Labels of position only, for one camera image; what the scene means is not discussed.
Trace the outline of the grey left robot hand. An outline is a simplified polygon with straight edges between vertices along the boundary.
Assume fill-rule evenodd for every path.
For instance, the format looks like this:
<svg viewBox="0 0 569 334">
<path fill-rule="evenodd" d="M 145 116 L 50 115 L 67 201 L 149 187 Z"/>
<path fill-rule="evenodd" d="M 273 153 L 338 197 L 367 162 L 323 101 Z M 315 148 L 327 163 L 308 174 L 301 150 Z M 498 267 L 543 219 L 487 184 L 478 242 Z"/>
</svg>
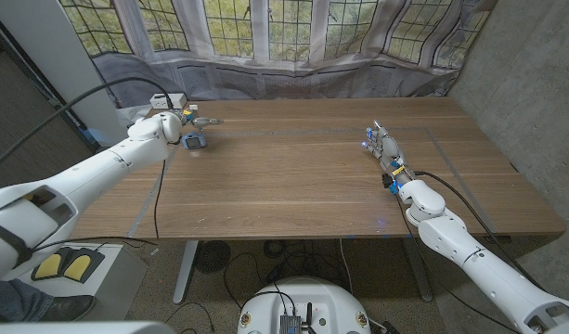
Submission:
<svg viewBox="0 0 569 334">
<path fill-rule="evenodd" d="M 200 132 L 202 129 L 209 125 L 218 125 L 223 121 L 216 118 L 201 117 L 199 115 L 199 107 L 197 105 L 189 105 L 185 107 L 181 112 L 181 122 L 183 125 L 192 125 L 194 128 L 198 129 Z"/>
</svg>

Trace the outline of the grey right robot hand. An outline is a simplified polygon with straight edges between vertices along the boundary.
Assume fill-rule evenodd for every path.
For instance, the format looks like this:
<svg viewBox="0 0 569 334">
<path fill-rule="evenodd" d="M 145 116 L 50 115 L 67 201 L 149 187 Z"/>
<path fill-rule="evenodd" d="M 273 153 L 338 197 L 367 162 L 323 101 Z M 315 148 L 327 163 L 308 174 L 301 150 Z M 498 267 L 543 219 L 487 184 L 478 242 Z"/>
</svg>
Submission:
<svg viewBox="0 0 569 334">
<path fill-rule="evenodd" d="M 373 126 L 366 129 L 366 135 L 367 140 L 362 142 L 362 147 L 379 161 L 392 183 L 401 187 L 415 179 L 414 173 L 407 166 L 404 152 L 385 127 L 374 120 Z"/>
</svg>

